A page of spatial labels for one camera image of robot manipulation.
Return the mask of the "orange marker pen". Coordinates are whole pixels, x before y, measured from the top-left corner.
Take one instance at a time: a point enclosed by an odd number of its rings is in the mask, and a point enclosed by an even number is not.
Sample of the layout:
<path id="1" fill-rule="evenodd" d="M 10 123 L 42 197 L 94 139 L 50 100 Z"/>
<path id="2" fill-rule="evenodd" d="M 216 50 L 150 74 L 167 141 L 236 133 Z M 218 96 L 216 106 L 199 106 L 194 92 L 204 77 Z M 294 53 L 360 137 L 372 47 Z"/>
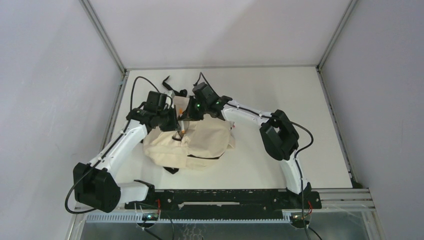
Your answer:
<path id="1" fill-rule="evenodd" d="M 178 134 L 180 135 L 180 137 L 182 138 L 185 134 L 185 123 L 182 120 L 182 116 L 183 116 L 183 109 L 180 107 L 178 110 L 178 123 L 179 123 L 179 131 Z"/>

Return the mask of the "beige canvas student bag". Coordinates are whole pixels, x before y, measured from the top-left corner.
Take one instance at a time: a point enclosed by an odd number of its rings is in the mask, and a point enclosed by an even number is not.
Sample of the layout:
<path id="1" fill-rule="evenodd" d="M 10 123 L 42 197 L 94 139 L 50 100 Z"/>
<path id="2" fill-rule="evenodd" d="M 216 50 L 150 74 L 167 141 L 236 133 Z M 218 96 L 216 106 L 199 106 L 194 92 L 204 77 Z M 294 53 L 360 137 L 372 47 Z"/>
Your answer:
<path id="1" fill-rule="evenodd" d="M 153 129 L 142 141 L 143 152 L 156 165 L 163 167 L 171 174 L 180 169 L 204 170 L 216 163 L 228 149 L 236 146 L 232 136 L 233 122 L 204 115 L 203 120 L 185 120 L 185 110 L 189 103 L 186 89 L 174 90 L 166 80 L 162 85 L 173 93 L 173 102 L 179 118 L 179 108 L 183 109 L 185 134 L 180 137 L 179 130 L 161 131 Z"/>

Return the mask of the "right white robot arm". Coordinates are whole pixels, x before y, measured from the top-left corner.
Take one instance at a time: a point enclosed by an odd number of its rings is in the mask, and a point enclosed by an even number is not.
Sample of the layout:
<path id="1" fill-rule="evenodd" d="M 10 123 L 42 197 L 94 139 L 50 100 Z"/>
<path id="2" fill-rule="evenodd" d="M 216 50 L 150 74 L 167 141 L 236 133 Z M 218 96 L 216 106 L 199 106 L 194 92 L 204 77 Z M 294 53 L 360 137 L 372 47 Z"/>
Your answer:
<path id="1" fill-rule="evenodd" d="M 300 135 L 295 129 L 301 125 L 289 120 L 280 109 L 263 112 L 239 104 L 229 96 L 219 96 L 205 82 L 194 84 L 193 96 L 190 97 L 185 115 L 191 121 L 199 121 L 205 115 L 222 121 L 236 122 L 244 118 L 258 127 L 262 143 L 267 154 L 279 162 L 284 174 L 286 189 L 290 191 L 289 203 L 295 208 L 302 208 L 309 201 L 311 184 L 306 180 L 298 154 Z"/>

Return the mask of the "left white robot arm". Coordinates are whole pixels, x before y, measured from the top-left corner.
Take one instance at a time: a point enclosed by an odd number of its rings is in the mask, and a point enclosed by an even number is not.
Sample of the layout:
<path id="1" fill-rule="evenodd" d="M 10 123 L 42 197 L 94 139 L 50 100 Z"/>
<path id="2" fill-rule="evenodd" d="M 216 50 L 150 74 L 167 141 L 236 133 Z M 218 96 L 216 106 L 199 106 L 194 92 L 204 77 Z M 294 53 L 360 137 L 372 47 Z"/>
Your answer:
<path id="1" fill-rule="evenodd" d="M 179 125 L 174 94 L 150 91 L 147 100 L 131 109 L 118 136 L 88 163 L 79 162 L 73 169 L 73 186 L 69 190 L 75 200 L 92 211 L 112 212 L 118 205 L 138 202 L 149 209 L 156 203 L 153 185 L 141 180 L 118 183 L 116 176 L 133 149 L 156 127 L 173 131 Z"/>

